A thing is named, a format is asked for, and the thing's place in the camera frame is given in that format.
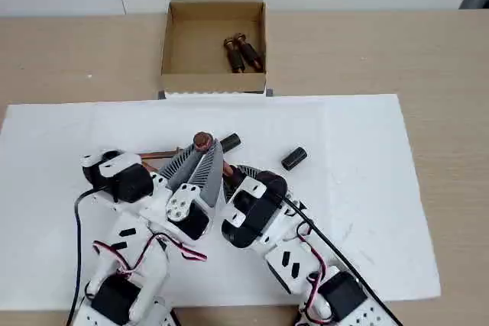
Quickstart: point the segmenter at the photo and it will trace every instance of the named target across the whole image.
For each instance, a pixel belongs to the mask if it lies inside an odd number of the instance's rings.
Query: wire
[[[104,250],[108,251],[109,253],[111,253],[112,255],[115,256],[115,258],[117,259],[117,261],[126,269],[126,270],[129,270],[131,267],[129,266],[129,263],[128,261],[116,250],[114,249],[114,247],[104,243],[104,242],[101,242],[100,240],[94,240],[93,241],[93,247],[95,249],[98,250],[98,252],[100,252],[100,249],[99,247],[103,248]]]
[[[321,232],[319,228],[316,227],[314,222],[305,215],[290,199],[287,197],[282,197],[281,195],[275,194],[277,197],[281,197],[300,217],[309,225],[309,227],[316,232],[319,238],[328,245],[329,248],[335,253],[335,255],[348,267],[348,269],[353,273],[357,280],[363,285],[371,297],[379,304],[379,306],[393,319],[393,321],[398,326],[403,326],[402,322],[394,315],[394,313],[381,301],[381,299],[375,294],[374,290],[368,285],[367,281],[360,275],[360,273],[353,267],[353,265],[348,261],[348,259],[343,255],[343,253],[336,248],[336,246]]]
[[[192,260],[192,261],[207,261],[207,256],[203,253],[200,253],[200,252],[197,252],[197,251],[194,251],[194,250],[191,250],[189,249],[188,247],[186,247],[184,244],[182,244],[182,242],[179,242],[177,240],[174,240],[171,236],[169,236],[168,234],[166,233],[163,233],[163,232],[160,232],[160,233],[155,233],[153,234],[149,240],[147,240],[146,242],[146,245],[144,246],[144,249],[142,250],[141,252],[141,255],[139,255],[138,259],[136,260],[136,263],[134,264],[134,266],[132,268],[128,268],[128,271],[126,271],[126,273],[133,273],[139,266],[139,264],[141,263],[141,261],[143,260],[144,258],[144,254],[146,253],[146,250],[149,248],[149,246],[151,245],[151,242],[155,239],[167,239],[169,240],[173,245],[175,245],[176,247],[178,247],[178,249],[180,250],[180,252],[182,252],[182,256],[184,259],[186,260]],[[188,253],[190,255],[192,255],[193,257],[187,257],[185,256],[183,253]]]
[[[180,252],[182,253],[182,257],[186,260],[191,260],[191,261],[207,261],[207,256],[203,253],[191,250],[190,248],[186,247],[182,242],[179,242],[175,239],[173,239],[170,235],[160,232],[160,233],[155,233],[153,234],[146,242],[144,245],[143,250],[141,251],[141,254],[139,255],[138,259],[134,263],[134,266],[130,266],[129,262],[124,258],[124,256],[121,255],[120,252],[118,252],[114,247],[101,242],[100,240],[94,240],[93,241],[93,247],[94,249],[99,251],[99,247],[107,250],[110,254],[112,254],[116,260],[122,265],[122,273],[129,274],[129,273],[134,273],[139,265],[141,265],[142,260],[144,259],[144,255],[146,254],[147,249],[153,242],[153,240],[169,240],[175,247],[177,247]]]
[[[311,252],[316,257],[316,259],[319,261],[319,265],[321,266],[321,270],[318,273],[318,276],[313,281],[313,288],[311,289],[311,292],[309,294],[309,298],[307,299],[307,302],[306,302],[304,309],[303,309],[303,311],[308,311],[314,303],[314,298],[316,297],[316,295],[318,293],[319,284],[321,283],[321,280],[324,280],[324,277],[326,275],[326,264],[324,262],[324,259],[321,257],[321,255],[319,255],[319,252],[307,241],[306,238],[304,238],[303,235],[301,235],[299,233],[300,228],[305,223],[306,222],[303,221],[297,226],[297,228],[296,228],[297,237],[301,240],[301,242],[306,243],[310,247]]]
[[[79,294],[79,284],[82,275],[82,222],[79,219],[78,206],[80,202],[90,196],[95,194],[96,192],[102,191],[105,187],[90,189],[85,191],[82,195],[75,200],[74,210],[75,210],[75,219],[76,219],[76,284],[75,284],[75,294],[73,296],[73,301],[71,302],[70,313],[68,314],[68,319],[66,320],[66,326],[71,325],[71,321],[73,320],[73,316],[75,314],[76,301],[78,299]]]

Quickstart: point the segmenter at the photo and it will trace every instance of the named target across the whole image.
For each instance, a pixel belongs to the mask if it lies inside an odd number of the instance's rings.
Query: screw
[[[228,37],[224,40],[224,48],[228,51],[228,61],[231,64],[233,73],[243,73],[245,71],[245,65],[239,53],[238,48],[233,42],[232,37]]]
[[[250,66],[253,66],[257,72],[263,71],[261,58],[258,56],[257,51],[248,42],[246,42],[245,34],[235,34],[234,39],[246,62]]]

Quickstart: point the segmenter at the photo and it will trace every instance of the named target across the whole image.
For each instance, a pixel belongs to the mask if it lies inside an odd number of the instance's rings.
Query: cardboard box flap
[[[265,88],[263,74],[166,74],[165,92],[256,92]]]

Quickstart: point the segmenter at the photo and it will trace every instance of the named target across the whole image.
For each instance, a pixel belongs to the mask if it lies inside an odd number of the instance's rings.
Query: copper part
[[[160,160],[162,158],[173,158],[182,148],[177,147],[175,150],[167,150],[164,152],[139,153],[142,160]]]
[[[150,164],[147,164],[146,162],[141,162],[141,164],[143,165],[143,167],[145,169],[147,169],[149,172],[158,172],[158,170],[156,168],[154,168],[152,165]]]
[[[193,146],[198,152],[206,152],[212,146],[212,135],[200,131],[193,137]]]
[[[223,162],[222,173],[227,177],[231,177],[232,174],[234,173],[234,170],[232,169],[231,166],[229,166],[229,164],[226,161]]]

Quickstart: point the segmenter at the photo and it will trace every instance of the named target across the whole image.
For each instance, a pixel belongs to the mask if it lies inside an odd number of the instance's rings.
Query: black cylinder
[[[222,152],[227,153],[231,149],[236,148],[239,144],[241,144],[241,139],[236,133],[233,133],[221,140]]]
[[[298,147],[291,154],[282,159],[282,166],[287,171],[290,171],[292,168],[301,163],[306,157],[306,151],[302,147]]]

